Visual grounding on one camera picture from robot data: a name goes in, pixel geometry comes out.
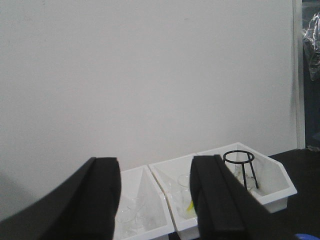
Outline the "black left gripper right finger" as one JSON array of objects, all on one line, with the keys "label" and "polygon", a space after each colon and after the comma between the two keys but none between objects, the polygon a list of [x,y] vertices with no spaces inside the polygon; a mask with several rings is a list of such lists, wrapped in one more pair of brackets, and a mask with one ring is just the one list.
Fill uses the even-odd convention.
[{"label": "black left gripper right finger", "polygon": [[296,239],[245,190],[220,155],[193,157],[189,185],[200,239]]}]

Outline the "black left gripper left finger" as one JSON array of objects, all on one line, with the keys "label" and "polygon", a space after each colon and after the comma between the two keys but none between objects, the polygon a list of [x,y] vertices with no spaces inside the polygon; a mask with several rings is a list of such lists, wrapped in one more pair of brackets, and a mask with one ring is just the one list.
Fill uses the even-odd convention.
[{"label": "black left gripper left finger", "polygon": [[92,157],[52,192],[1,221],[2,240],[111,240],[120,203],[115,157]]}]

